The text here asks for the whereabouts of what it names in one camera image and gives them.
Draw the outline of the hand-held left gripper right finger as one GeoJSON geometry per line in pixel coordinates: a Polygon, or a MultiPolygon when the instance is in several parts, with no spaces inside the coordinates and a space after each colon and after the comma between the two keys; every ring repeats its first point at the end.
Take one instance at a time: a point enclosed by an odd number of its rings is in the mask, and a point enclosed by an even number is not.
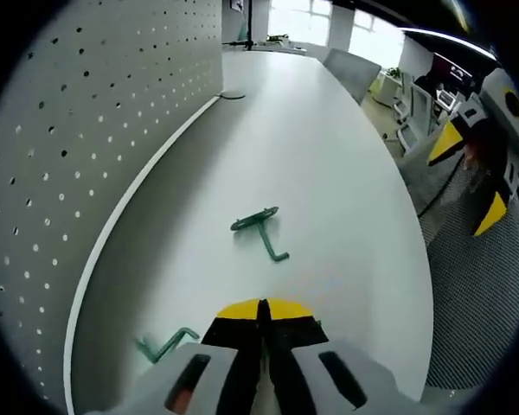
{"type": "Polygon", "coordinates": [[[343,340],[330,340],[302,304],[266,300],[270,379],[283,414],[419,414],[392,373],[343,340]]]}

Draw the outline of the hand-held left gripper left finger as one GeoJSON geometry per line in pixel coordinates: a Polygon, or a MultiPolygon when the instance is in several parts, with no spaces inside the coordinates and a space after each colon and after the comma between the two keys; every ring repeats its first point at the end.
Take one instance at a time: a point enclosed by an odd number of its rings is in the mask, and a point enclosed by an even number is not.
{"type": "Polygon", "coordinates": [[[167,353],[116,405],[94,414],[248,414],[263,348],[267,301],[218,312],[201,342],[167,353]]]}

